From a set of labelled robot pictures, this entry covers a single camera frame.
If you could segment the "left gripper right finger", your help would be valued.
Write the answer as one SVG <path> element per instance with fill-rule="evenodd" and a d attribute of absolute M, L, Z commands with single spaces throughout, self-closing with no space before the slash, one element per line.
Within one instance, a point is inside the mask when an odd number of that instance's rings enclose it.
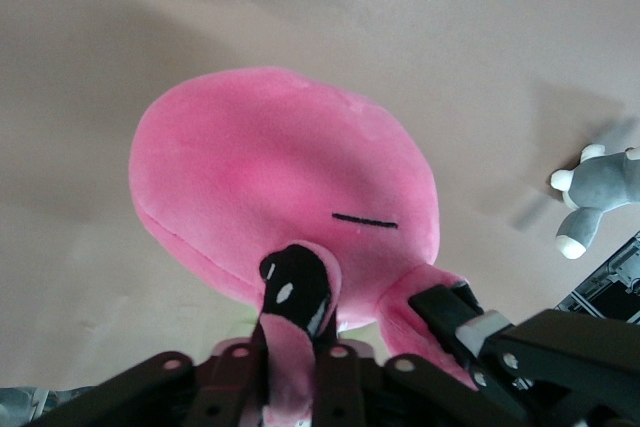
<path fill-rule="evenodd" d="M 317 359 L 315 426 L 522 426 L 524 423 L 426 360 L 403 354 L 379 366 L 339 343 Z"/>

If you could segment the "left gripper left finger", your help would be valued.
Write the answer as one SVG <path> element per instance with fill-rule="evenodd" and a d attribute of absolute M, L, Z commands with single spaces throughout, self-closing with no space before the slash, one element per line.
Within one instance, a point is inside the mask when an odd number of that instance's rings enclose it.
<path fill-rule="evenodd" d="M 248 338 L 216 347 L 200 365 L 157 354 L 30 422 L 32 426 L 257 426 L 266 346 Z"/>

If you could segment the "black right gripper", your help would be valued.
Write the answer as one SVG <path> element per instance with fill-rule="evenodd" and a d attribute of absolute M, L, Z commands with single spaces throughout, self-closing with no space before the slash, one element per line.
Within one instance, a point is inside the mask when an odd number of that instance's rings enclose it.
<path fill-rule="evenodd" d="M 513 325 L 484 311 L 470 285 L 437 285 L 411 309 L 480 392 L 529 426 L 636 426 L 639 328 L 545 310 Z"/>

